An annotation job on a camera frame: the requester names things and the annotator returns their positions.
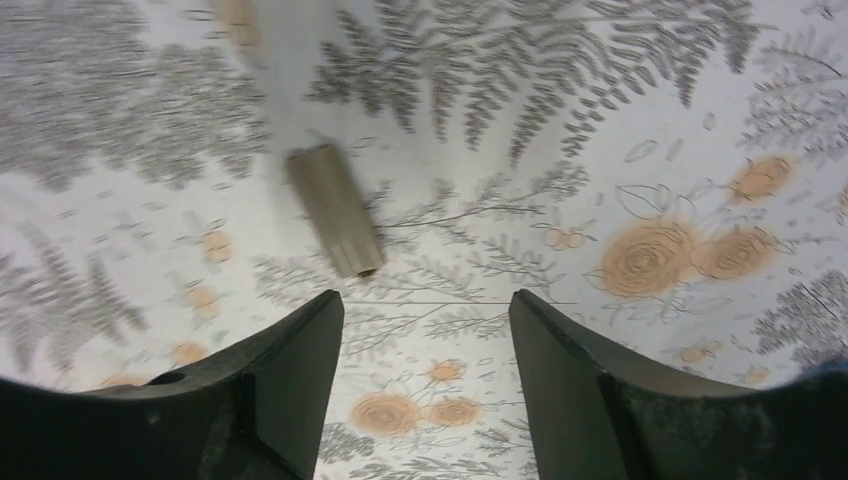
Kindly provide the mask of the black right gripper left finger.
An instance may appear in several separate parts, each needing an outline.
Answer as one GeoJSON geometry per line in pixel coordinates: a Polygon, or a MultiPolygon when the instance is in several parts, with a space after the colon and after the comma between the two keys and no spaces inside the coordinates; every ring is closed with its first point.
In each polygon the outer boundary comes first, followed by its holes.
{"type": "Polygon", "coordinates": [[[309,479],[343,330],[328,290],[268,328],[140,385],[1,384],[5,479],[309,479]]]}

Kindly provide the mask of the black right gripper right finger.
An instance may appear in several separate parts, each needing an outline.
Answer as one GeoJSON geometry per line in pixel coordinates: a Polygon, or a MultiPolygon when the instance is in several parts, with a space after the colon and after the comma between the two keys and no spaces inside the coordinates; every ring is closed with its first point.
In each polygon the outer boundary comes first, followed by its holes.
{"type": "Polygon", "coordinates": [[[754,390],[674,369],[527,290],[509,307],[543,479],[843,479],[847,374],[754,390]]]}

